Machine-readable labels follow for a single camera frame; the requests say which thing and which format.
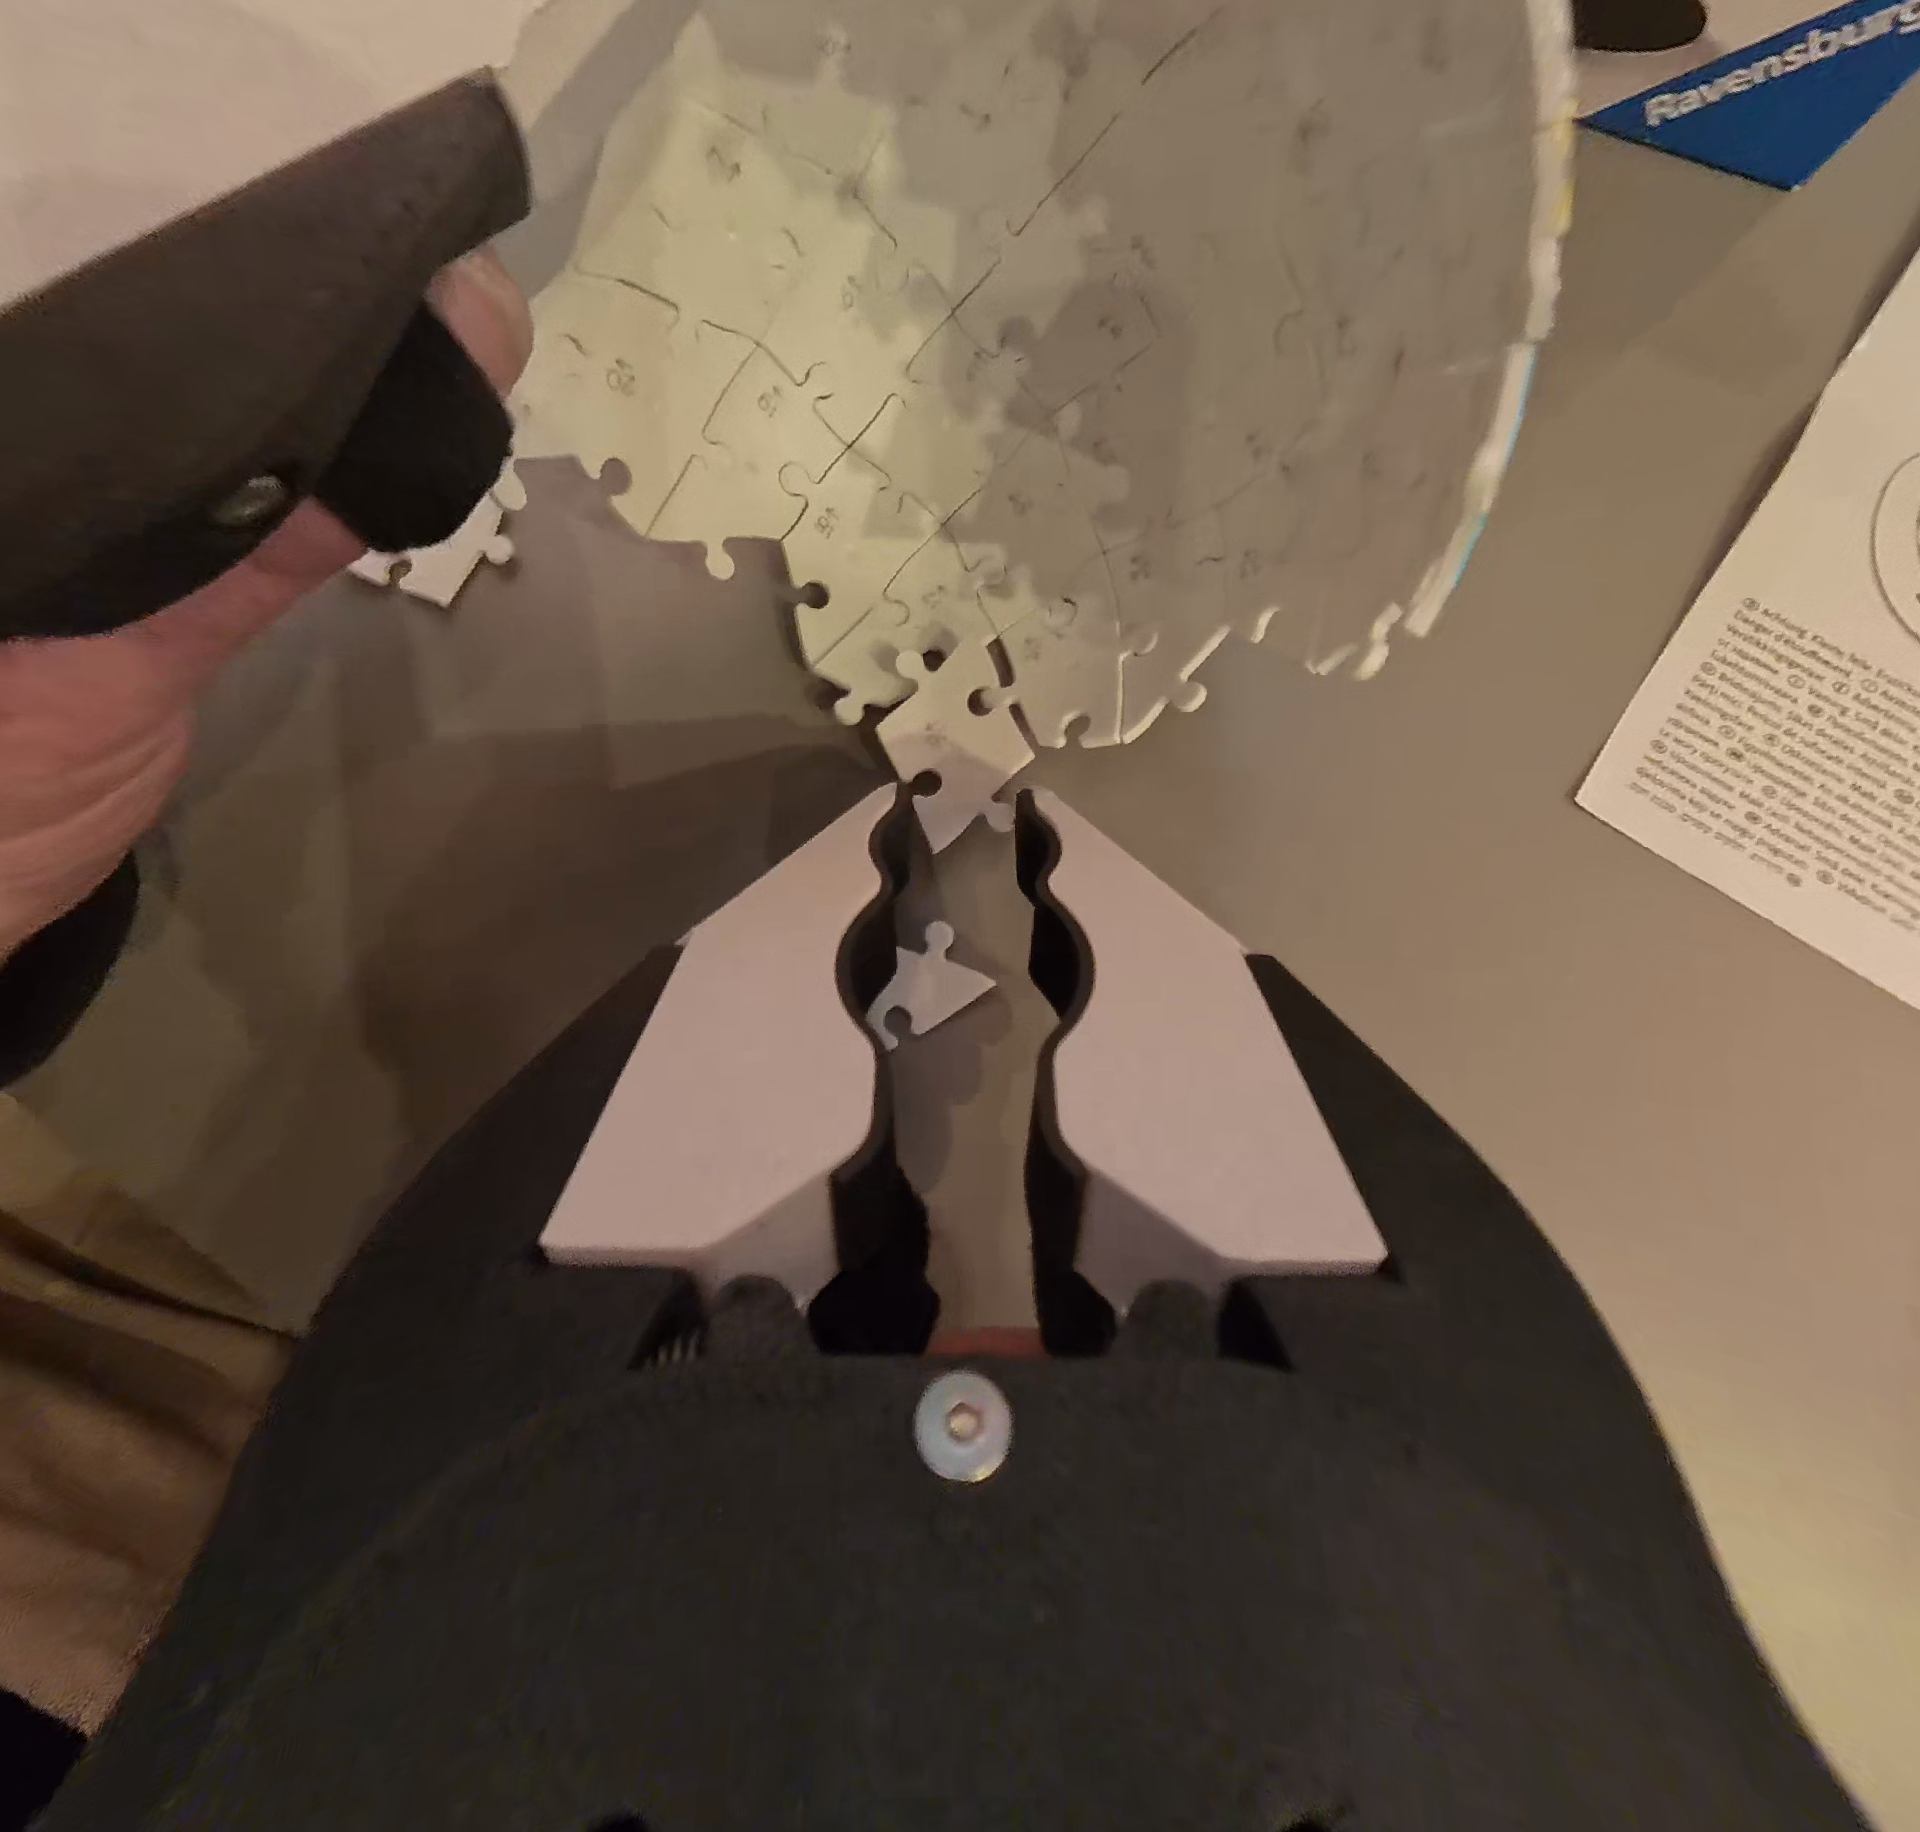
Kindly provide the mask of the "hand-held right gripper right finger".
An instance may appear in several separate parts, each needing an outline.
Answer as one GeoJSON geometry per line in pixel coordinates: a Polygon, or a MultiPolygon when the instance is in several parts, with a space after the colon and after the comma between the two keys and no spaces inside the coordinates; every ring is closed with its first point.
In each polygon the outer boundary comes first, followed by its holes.
{"type": "Polygon", "coordinates": [[[1386,1260],[1249,951],[1064,800],[1024,788],[1028,972],[1059,1013],[1035,1114],[1086,1282],[1362,1275],[1386,1260]]]}

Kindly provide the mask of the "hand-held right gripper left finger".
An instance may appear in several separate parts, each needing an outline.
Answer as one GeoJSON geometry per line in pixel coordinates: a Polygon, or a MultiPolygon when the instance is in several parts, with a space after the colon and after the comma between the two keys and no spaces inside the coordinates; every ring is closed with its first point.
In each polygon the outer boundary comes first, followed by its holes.
{"type": "Polygon", "coordinates": [[[841,950],[890,878],[876,788],[676,942],[539,1231],[588,1269],[838,1269],[833,1172],[876,1126],[841,950]]]}

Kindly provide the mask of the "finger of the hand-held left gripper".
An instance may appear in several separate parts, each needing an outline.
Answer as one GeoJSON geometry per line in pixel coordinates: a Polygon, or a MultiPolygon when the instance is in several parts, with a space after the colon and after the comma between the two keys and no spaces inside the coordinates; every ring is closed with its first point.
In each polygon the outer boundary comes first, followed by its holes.
{"type": "Polygon", "coordinates": [[[541,0],[3,0],[12,300],[472,68],[541,0]]]}

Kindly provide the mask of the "white-backed puzzle piece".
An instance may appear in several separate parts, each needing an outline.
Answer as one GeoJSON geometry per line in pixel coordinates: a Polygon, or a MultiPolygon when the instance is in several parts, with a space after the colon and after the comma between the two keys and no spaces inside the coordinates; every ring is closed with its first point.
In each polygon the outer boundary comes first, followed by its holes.
{"type": "Polygon", "coordinates": [[[906,696],[876,727],[897,779],[913,790],[928,848],[939,855],[972,825],[1011,833],[1006,788],[1035,749],[1010,711],[995,645],[942,653],[906,650],[893,667],[906,696]]]}
{"type": "Polygon", "coordinates": [[[952,957],[956,933],[948,919],[929,919],[916,950],[899,945],[896,969],[868,1006],[868,1026],[884,1052],[905,1037],[945,1024],[997,990],[990,975],[952,957]]]}
{"type": "Polygon", "coordinates": [[[348,574],[367,585],[450,609],[473,573],[511,564],[509,521],[523,503],[525,485],[514,462],[508,461],[455,533],[421,549],[369,550],[348,567],[348,574]]]}

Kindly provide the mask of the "partly built puzzle ball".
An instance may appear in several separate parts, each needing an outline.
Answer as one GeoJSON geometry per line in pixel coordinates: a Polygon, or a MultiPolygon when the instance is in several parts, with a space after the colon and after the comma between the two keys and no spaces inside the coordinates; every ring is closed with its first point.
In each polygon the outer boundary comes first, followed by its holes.
{"type": "Polygon", "coordinates": [[[1056,747],[1230,641],[1369,676],[1481,540],[1570,207],[1568,0],[691,0],[534,298],[523,458],[773,541],[858,715],[1056,747]]]}

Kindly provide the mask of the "3D puzzle cardboard box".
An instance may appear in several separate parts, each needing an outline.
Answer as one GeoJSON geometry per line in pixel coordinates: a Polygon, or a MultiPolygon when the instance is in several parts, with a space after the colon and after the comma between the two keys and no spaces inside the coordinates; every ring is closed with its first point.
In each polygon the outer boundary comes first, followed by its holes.
{"type": "Polygon", "coordinates": [[[1570,0],[1576,118],[1799,188],[1916,81],[1917,0],[1570,0]]]}

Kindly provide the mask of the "person's left hand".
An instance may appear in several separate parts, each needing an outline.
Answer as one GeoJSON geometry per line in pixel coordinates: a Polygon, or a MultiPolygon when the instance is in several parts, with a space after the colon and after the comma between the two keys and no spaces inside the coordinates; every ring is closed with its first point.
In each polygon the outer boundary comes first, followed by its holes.
{"type": "Polygon", "coordinates": [[[120,865],[180,785],[216,673],[364,552],[305,502],[166,609],[81,641],[3,650],[3,956],[120,865]]]}

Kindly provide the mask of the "person's tan trousers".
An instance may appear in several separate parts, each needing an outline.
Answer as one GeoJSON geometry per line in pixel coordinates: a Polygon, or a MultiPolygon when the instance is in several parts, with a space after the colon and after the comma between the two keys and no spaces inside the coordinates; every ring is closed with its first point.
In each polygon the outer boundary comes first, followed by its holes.
{"type": "Polygon", "coordinates": [[[4,1693],[93,1738],[298,1339],[3,1100],[4,1693]]]}

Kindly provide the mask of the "white instruction leaflet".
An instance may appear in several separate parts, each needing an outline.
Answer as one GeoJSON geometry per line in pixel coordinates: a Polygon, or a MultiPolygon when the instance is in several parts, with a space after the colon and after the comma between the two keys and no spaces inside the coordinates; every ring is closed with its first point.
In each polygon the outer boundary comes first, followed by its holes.
{"type": "Polygon", "coordinates": [[[1574,804],[1917,1002],[1916,259],[1574,804]]]}

